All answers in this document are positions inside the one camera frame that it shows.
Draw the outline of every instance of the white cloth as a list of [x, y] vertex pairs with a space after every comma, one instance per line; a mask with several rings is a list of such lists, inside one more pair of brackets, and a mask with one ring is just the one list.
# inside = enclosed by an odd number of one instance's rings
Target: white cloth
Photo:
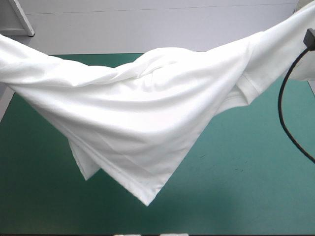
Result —
[[[69, 140], [85, 179], [99, 168], [146, 206], [216, 114], [249, 105], [315, 28], [315, 2], [264, 31], [195, 52], [157, 48], [116, 68], [48, 56], [0, 35], [0, 82]], [[308, 53], [292, 78], [315, 78]]]

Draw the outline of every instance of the white wall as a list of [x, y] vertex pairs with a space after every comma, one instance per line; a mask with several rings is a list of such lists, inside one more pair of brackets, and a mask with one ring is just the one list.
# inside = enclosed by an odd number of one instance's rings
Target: white wall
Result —
[[[11, 36], [55, 54], [207, 51], [292, 15], [297, 0], [19, 0], [34, 37]], [[0, 98], [0, 120], [13, 94]]]

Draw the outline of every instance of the white object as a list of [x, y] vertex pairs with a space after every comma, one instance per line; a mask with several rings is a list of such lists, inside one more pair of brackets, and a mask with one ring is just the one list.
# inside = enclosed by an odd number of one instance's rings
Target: white object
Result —
[[34, 36], [35, 32], [18, 0], [2, 0], [0, 6], [3, 15], [0, 17], [1, 34]]
[[[0, 35], [0, 82], [69, 139], [85, 179], [102, 168], [148, 206], [211, 118], [249, 105], [283, 75], [312, 27], [314, 3], [206, 52], [157, 48], [115, 68], [48, 56]], [[291, 78], [314, 79], [314, 58], [309, 53]]]

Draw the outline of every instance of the white fabric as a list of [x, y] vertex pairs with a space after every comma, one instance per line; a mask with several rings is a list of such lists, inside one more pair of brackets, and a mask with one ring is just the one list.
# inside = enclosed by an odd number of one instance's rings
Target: white fabric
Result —
[[[48, 56], [0, 35], [0, 82], [69, 140], [85, 179], [99, 168], [149, 205], [216, 114], [249, 105], [283, 75], [315, 28], [315, 2], [206, 52], [157, 48], [116, 68]], [[292, 77], [315, 78], [314, 53]]]

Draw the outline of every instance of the green surface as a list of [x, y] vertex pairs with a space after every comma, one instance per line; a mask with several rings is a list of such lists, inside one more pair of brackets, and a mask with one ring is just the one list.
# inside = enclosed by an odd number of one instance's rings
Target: green surface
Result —
[[[60, 57], [115, 67], [140, 55]], [[280, 127], [280, 84], [214, 117], [149, 207], [103, 171], [84, 181], [67, 139], [14, 95], [0, 123], [0, 232], [314, 234], [315, 165]], [[315, 155], [306, 82], [289, 82], [283, 109]]]

